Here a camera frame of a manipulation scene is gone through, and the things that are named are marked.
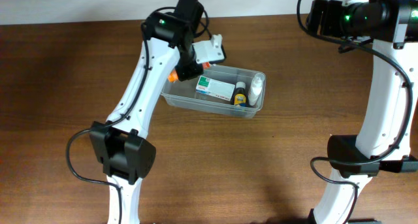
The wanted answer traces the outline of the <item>orange tablet tube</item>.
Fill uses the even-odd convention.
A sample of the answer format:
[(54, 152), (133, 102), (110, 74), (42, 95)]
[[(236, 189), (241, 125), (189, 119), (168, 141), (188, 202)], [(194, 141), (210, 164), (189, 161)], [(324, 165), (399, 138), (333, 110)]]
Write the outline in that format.
[(211, 64), (209, 62), (205, 63), (194, 63), (190, 67), (174, 68), (173, 71), (169, 74), (167, 80), (169, 82), (175, 81), (185, 81), (193, 79), (203, 73), (203, 70), (209, 69)]

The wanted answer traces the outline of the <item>white green medicine box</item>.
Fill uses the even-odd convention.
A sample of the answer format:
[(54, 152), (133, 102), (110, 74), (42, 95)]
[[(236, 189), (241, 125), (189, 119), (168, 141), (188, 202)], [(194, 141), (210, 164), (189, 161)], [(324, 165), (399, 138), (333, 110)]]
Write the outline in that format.
[(206, 76), (199, 77), (195, 88), (196, 92), (198, 93), (209, 95), (218, 99), (223, 99), (225, 101), (231, 100), (234, 89), (235, 85), (233, 84), (214, 80), (213, 78)]

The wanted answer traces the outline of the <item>dark dropper bottle white cap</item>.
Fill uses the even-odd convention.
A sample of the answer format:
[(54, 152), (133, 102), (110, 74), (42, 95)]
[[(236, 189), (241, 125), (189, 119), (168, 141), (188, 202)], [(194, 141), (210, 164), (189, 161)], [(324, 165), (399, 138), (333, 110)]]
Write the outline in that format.
[(246, 97), (246, 83), (237, 82), (231, 98), (231, 104), (234, 106), (246, 107), (247, 97)]

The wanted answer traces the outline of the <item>white spray bottle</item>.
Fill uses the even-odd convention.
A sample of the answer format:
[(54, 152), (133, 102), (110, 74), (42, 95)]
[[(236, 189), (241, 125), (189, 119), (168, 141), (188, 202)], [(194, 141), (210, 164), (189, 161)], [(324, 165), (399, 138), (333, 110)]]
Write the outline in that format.
[(248, 104), (250, 106), (255, 106), (258, 98), (263, 90), (263, 85), (265, 81), (265, 76), (263, 73), (258, 72), (251, 81), (251, 86), (248, 93)]

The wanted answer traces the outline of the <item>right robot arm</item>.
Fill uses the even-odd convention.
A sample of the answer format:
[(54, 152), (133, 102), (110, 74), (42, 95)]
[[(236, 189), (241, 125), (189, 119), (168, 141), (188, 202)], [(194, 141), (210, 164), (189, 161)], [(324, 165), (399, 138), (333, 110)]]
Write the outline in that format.
[(356, 135), (332, 135), (326, 189), (309, 223), (348, 223), (364, 187), (379, 172), (415, 172), (410, 131), (417, 105), (417, 0), (314, 0), (298, 24), (340, 53), (371, 54), (366, 115)]

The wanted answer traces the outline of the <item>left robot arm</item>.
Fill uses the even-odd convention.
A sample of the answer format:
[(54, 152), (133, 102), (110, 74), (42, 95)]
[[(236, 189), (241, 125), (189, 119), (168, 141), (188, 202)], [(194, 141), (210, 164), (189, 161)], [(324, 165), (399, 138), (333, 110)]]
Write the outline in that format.
[(190, 80), (212, 62), (201, 42), (193, 41), (205, 14), (198, 0), (153, 11), (140, 26), (140, 59), (122, 98), (104, 123), (91, 125), (89, 139), (110, 192), (109, 223), (140, 221), (140, 186), (156, 155), (146, 138), (160, 92), (170, 74)]

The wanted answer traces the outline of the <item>clear plastic container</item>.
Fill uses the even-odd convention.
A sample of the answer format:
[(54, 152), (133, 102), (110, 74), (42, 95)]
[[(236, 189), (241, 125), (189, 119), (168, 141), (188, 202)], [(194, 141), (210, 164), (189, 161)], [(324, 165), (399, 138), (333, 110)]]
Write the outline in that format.
[(161, 95), (171, 106), (252, 118), (263, 107), (265, 87), (263, 72), (212, 65), (192, 80), (166, 81)]

